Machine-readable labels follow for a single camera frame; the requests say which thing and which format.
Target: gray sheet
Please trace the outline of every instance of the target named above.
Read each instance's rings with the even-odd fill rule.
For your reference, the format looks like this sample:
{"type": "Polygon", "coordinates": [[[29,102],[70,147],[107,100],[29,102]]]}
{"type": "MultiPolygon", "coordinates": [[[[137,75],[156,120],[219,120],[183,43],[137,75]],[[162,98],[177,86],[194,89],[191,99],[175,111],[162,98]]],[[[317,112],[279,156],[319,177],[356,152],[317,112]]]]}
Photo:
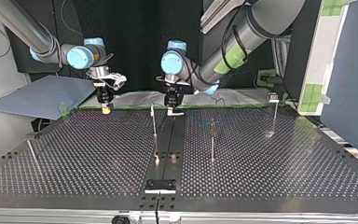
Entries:
{"type": "Polygon", "coordinates": [[[48,76],[0,99],[0,112],[58,119],[63,110],[80,105],[93,91],[92,81],[48,76]]]}

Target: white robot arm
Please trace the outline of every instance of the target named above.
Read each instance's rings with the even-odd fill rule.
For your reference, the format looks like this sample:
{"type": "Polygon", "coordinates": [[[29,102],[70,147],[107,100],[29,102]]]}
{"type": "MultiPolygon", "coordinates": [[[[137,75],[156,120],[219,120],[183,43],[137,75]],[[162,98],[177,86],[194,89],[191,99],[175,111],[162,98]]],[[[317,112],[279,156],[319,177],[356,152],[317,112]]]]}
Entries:
{"type": "Polygon", "coordinates": [[[59,67],[67,64],[76,69],[89,68],[88,75],[94,80],[98,102],[104,114],[110,113],[113,91],[118,91],[127,79],[119,73],[110,73],[107,61],[113,54],[106,54],[101,38],[87,38],[84,46],[61,45],[16,0],[0,0],[0,21],[30,48],[35,60],[57,63],[59,67]]]}

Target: dark background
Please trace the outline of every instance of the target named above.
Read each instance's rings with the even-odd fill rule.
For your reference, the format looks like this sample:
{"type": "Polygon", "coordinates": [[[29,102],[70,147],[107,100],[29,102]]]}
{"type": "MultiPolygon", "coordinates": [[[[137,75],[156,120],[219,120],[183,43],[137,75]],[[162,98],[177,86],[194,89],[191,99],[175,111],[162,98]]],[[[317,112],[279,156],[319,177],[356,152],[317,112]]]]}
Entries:
{"type": "MultiPolygon", "coordinates": [[[[128,78],[118,93],[128,91],[160,91],[163,84],[156,81],[161,75],[160,58],[169,40],[179,39],[187,43],[187,56],[202,64],[219,46],[221,36],[233,12],[228,14],[207,35],[200,33],[200,17],[211,0],[67,0],[63,16],[70,27],[82,33],[78,35],[62,22],[63,0],[19,0],[31,14],[43,22],[61,43],[82,45],[83,38],[102,37],[107,52],[113,52],[109,61],[112,72],[128,78]]],[[[240,14],[237,21],[244,16],[240,14]]],[[[51,73],[60,76],[83,77],[85,71],[62,70],[54,64],[35,62],[29,49],[14,35],[15,59],[20,72],[30,73],[37,80],[51,73]]],[[[253,88],[259,69],[273,68],[270,41],[266,41],[249,58],[249,62],[226,84],[224,88],[253,88]]]]}

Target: black cable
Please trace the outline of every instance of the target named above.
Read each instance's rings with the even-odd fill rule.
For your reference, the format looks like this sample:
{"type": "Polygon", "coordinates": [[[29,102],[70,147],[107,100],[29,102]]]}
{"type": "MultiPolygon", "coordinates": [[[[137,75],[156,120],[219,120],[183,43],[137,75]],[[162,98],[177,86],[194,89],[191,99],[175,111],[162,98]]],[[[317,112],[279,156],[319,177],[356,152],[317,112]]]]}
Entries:
{"type": "Polygon", "coordinates": [[[238,13],[245,7],[246,3],[248,2],[248,0],[245,0],[242,4],[241,7],[239,7],[237,9],[237,11],[234,13],[234,15],[231,17],[231,20],[228,22],[228,25],[226,27],[225,32],[223,33],[223,37],[222,37],[222,44],[220,45],[220,49],[222,51],[222,57],[223,57],[223,61],[225,62],[226,66],[230,69],[230,70],[235,70],[227,61],[226,58],[226,47],[227,47],[227,33],[229,28],[231,27],[232,22],[234,22],[235,18],[237,17],[238,13]]]}
{"type": "Polygon", "coordinates": [[[157,224],[159,224],[159,216],[158,216],[159,196],[160,196],[160,194],[158,195],[158,199],[157,199],[157,203],[156,203],[156,211],[155,211],[157,224]]]}
{"type": "Polygon", "coordinates": [[[248,51],[246,50],[246,47],[243,45],[243,43],[240,39],[240,35],[238,34],[238,27],[236,25],[232,26],[232,33],[234,34],[235,40],[237,40],[237,43],[240,46],[243,54],[245,55],[245,57],[243,58],[243,62],[247,63],[248,62],[248,51]]]}
{"type": "Polygon", "coordinates": [[[284,88],[286,89],[286,92],[289,95],[289,98],[292,100],[293,105],[295,106],[296,110],[298,110],[298,106],[297,106],[295,100],[293,99],[292,95],[290,94],[290,91],[287,89],[286,83],[284,82],[284,79],[282,77],[281,66],[280,66],[280,63],[278,62],[278,49],[277,49],[277,39],[276,38],[274,38],[274,48],[275,48],[275,57],[276,57],[276,60],[277,60],[277,67],[278,67],[278,73],[279,73],[277,75],[278,75],[278,77],[281,78],[282,84],[283,84],[284,88]]]}

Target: gray panel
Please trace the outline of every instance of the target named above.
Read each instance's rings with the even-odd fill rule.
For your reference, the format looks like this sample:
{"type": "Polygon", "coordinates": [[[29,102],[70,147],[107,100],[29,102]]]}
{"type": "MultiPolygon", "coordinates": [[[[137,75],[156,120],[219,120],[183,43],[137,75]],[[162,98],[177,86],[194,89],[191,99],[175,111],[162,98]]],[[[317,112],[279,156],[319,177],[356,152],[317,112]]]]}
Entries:
{"type": "Polygon", "coordinates": [[[293,23],[293,33],[284,73],[284,82],[294,99],[299,99],[305,72],[310,58],[310,49],[319,18],[321,0],[307,0],[293,23]]]}
{"type": "Polygon", "coordinates": [[[59,119],[61,107],[70,111],[94,91],[91,80],[47,76],[0,98],[0,112],[59,119]]]}
{"type": "Polygon", "coordinates": [[[358,1],[348,11],[327,95],[322,122],[358,148],[358,1]]]}

